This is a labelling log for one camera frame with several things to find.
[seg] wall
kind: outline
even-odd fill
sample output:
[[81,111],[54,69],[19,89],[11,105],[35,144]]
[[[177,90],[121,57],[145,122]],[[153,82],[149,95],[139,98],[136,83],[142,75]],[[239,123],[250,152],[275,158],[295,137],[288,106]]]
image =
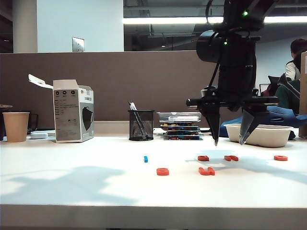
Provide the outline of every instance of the wall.
[[268,75],[280,77],[284,73],[286,63],[292,60],[290,44],[293,40],[300,37],[258,43],[256,45],[256,88],[259,88],[261,83],[270,83]]
[[[89,85],[95,120],[128,120],[128,101],[156,112],[196,112],[186,100],[200,97],[215,67],[195,51],[2,54],[0,61],[0,103],[39,114],[39,127],[54,126],[52,93],[29,83],[29,73],[51,85],[58,79]],[[221,109],[222,121],[238,116],[240,112]]]
[[36,0],[13,0],[13,49],[37,52]]
[[85,52],[124,51],[122,0],[37,0],[38,52],[71,52],[71,37]]

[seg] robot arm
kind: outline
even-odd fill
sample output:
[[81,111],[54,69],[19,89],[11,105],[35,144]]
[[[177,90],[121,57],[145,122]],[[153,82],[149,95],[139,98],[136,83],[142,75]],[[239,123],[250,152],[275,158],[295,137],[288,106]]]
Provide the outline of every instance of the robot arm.
[[[264,17],[278,0],[225,0],[224,21],[213,30],[202,33],[197,41],[197,54],[203,61],[216,63],[209,85],[199,99],[188,99],[189,108],[197,108],[218,143],[220,107],[230,111],[243,109],[240,144],[268,114],[268,105],[277,105],[277,97],[252,95],[256,80],[255,46],[259,37],[242,36],[240,32],[257,31],[263,27]],[[219,68],[218,87],[212,86]]]

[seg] ceiling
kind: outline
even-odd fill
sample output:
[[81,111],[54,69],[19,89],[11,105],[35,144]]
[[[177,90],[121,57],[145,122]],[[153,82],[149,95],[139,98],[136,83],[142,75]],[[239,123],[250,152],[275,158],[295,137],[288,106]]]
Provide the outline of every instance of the ceiling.
[[[124,17],[204,16],[208,0],[123,0]],[[224,0],[214,0],[211,16],[223,15]],[[273,15],[307,16],[307,0],[280,0]],[[124,25],[125,51],[194,50],[205,24]],[[259,32],[261,41],[306,35],[307,23],[268,24]],[[0,53],[13,52],[12,0],[0,0]]]

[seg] ceiling light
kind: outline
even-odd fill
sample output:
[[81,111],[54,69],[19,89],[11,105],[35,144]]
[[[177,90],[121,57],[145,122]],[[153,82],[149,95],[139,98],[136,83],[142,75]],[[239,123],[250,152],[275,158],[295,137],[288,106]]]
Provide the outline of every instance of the ceiling light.
[[[209,17],[210,23],[221,23],[223,17]],[[265,23],[307,23],[307,16],[265,17]],[[123,18],[124,24],[206,24],[205,17]]]
[[[210,17],[210,23],[221,23],[223,17]],[[205,17],[123,18],[124,24],[206,24]]]
[[307,23],[307,16],[265,17],[264,23]]

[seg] face mask image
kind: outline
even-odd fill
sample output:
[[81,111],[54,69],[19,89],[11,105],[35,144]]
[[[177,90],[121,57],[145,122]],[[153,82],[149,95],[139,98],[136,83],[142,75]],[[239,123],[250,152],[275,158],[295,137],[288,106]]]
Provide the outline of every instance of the face mask image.
[[92,111],[88,109],[88,107],[84,107],[82,109],[82,119],[83,119],[83,124],[85,127],[85,130],[88,130],[91,126],[92,121]]

